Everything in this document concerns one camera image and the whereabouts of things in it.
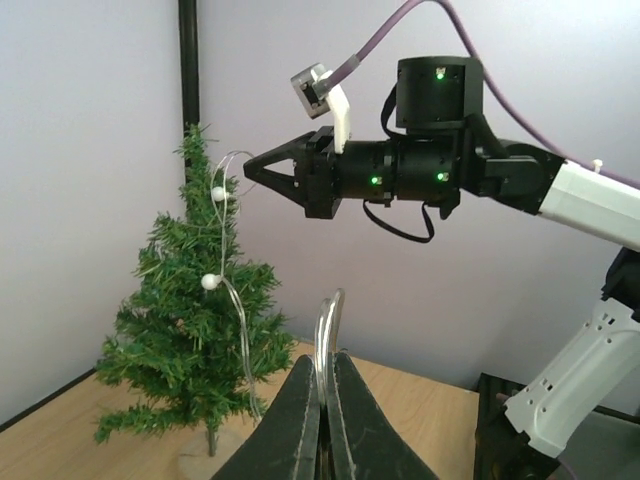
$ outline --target table surface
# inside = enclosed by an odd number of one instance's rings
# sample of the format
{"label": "table surface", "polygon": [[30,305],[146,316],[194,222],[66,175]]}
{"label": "table surface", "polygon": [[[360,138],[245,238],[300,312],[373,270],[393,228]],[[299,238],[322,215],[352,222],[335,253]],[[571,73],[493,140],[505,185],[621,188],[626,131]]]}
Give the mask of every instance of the table surface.
{"label": "table surface", "polygon": [[[311,353],[300,344],[295,358]],[[363,360],[353,359],[387,419],[443,480],[473,478],[478,395]],[[286,372],[258,393],[272,400]],[[178,452],[191,429],[161,438],[114,434],[96,445],[93,433],[103,407],[135,401],[126,387],[109,388],[89,377],[0,433],[1,480],[176,480]],[[253,423],[232,417],[227,426],[247,438]]]}

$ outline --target black cable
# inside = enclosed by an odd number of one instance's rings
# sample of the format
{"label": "black cable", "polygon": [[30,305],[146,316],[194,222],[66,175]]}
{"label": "black cable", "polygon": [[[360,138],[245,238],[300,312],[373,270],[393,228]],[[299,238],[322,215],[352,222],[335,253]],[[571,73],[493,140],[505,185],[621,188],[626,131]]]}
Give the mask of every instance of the black cable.
{"label": "black cable", "polygon": [[382,130],[387,134],[389,138],[398,139],[401,137],[406,137],[406,135],[398,132],[394,132],[389,129],[389,118],[391,118],[391,114],[393,110],[396,108],[396,90],[398,88],[398,84],[396,83],[391,89],[391,93],[384,101],[384,105],[382,106],[382,112],[380,112],[380,123],[382,124]]}
{"label": "black cable", "polygon": [[416,243],[429,243],[431,240],[433,240],[433,237],[435,236],[435,229],[433,228],[433,222],[431,221],[431,218],[429,217],[429,213],[427,212],[426,202],[422,204],[421,211],[422,211],[422,218],[424,220],[424,225],[427,228],[427,233],[429,234],[428,237],[419,237],[417,235],[412,235],[410,233],[403,232],[402,230],[396,227],[392,227],[391,225],[386,223],[384,220],[381,220],[380,218],[376,217],[373,214],[373,212],[369,209],[369,207],[367,207],[367,202],[368,200],[362,201],[362,209],[364,210],[364,213],[367,215],[367,217],[369,217],[369,220],[371,220],[373,223],[378,225],[383,230],[386,230],[389,233],[393,233],[394,235],[404,238],[405,240],[410,240]]}

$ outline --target string light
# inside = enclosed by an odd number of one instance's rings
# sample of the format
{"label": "string light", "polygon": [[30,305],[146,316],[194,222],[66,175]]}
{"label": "string light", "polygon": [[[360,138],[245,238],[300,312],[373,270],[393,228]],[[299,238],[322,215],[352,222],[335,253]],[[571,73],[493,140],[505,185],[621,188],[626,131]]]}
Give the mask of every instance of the string light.
{"label": "string light", "polygon": [[[213,173],[211,174],[211,183],[209,185],[209,191],[211,194],[211,203],[213,204],[213,209],[215,211],[215,215],[222,225],[222,233],[221,233],[221,247],[220,247],[220,274],[215,275],[212,273],[208,273],[202,277],[201,283],[202,287],[206,290],[213,290],[218,287],[220,284],[224,284],[229,292],[229,296],[231,298],[231,302],[238,313],[238,317],[240,319],[240,349],[242,353],[242,366],[244,369],[244,374],[247,379],[247,384],[249,386],[249,396],[250,396],[250,404],[251,404],[251,413],[255,419],[258,421],[261,420],[262,416],[260,414],[260,407],[258,405],[258,397],[256,395],[255,390],[255,379],[253,378],[253,373],[251,371],[251,355],[250,355],[250,345],[249,345],[249,331],[247,328],[247,316],[244,311],[244,307],[242,305],[242,300],[240,299],[240,294],[233,286],[233,284],[225,277],[225,265],[227,261],[227,210],[229,206],[229,193],[227,192],[227,175],[229,170],[229,165],[238,155],[247,155],[249,158],[253,158],[253,154],[244,150],[234,150],[229,152],[224,158],[218,163]],[[214,181],[218,172],[222,170],[222,187],[214,187]],[[249,193],[255,184],[252,185],[246,192],[241,195],[243,196]],[[218,203],[222,203],[222,215],[220,214],[220,209],[218,208]]]}

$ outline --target black metal frame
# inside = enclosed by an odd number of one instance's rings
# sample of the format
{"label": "black metal frame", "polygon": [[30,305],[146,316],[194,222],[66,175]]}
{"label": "black metal frame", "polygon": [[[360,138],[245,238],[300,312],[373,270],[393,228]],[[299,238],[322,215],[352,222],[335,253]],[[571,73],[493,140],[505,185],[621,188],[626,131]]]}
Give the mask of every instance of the black metal frame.
{"label": "black metal frame", "polygon": [[[182,73],[182,128],[184,135],[200,123],[197,0],[178,0],[180,69]],[[189,168],[185,160],[185,169]]]}

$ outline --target artificial christmas tree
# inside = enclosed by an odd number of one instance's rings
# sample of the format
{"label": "artificial christmas tree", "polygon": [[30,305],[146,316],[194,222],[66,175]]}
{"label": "artificial christmas tree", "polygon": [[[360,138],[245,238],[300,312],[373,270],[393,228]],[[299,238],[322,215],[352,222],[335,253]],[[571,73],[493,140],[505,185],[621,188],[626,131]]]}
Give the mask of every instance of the artificial christmas tree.
{"label": "artificial christmas tree", "polygon": [[[285,317],[272,312],[278,281],[269,265],[242,261],[235,228],[238,182],[233,177],[223,182],[223,170],[211,169],[206,143],[200,127],[185,137],[178,151],[187,165],[181,187],[185,218],[157,217],[138,255],[140,288],[122,303],[116,333],[103,344],[98,380],[128,384],[141,400],[127,410],[106,412],[95,433],[98,443],[114,431],[161,435],[204,425],[213,455],[226,417],[256,415],[233,287],[245,313],[253,379],[264,381],[290,366],[294,341],[281,330]],[[263,409],[264,402],[259,404]]]}

